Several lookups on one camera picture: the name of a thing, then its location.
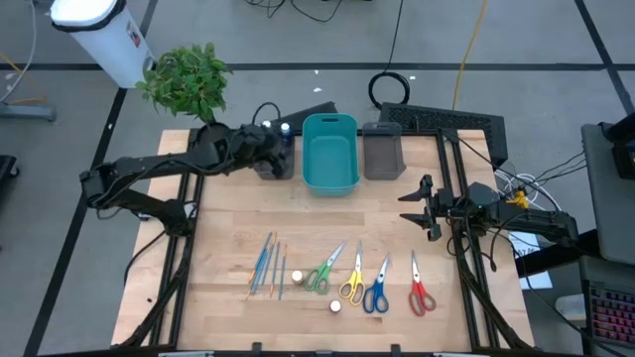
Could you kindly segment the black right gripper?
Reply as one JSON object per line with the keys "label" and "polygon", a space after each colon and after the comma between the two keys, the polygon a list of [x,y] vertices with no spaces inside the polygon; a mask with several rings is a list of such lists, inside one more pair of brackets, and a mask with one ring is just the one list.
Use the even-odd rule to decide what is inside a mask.
{"label": "black right gripper", "polygon": [[398,198],[399,201],[421,201],[422,199],[425,201],[424,213],[401,213],[400,217],[426,228],[428,240],[434,242],[442,237],[437,217],[447,218],[454,207],[453,192],[451,188],[441,188],[433,193],[433,179],[430,175],[424,175],[421,186],[415,192]]}

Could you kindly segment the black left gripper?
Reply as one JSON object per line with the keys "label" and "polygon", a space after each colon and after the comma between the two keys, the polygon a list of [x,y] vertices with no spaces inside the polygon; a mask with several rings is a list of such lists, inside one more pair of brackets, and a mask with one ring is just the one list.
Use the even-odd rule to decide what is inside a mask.
{"label": "black left gripper", "polygon": [[243,125],[236,132],[236,159],[240,162],[268,161],[273,172],[295,170],[293,141],[281,141],[280,134],[270,127]]}

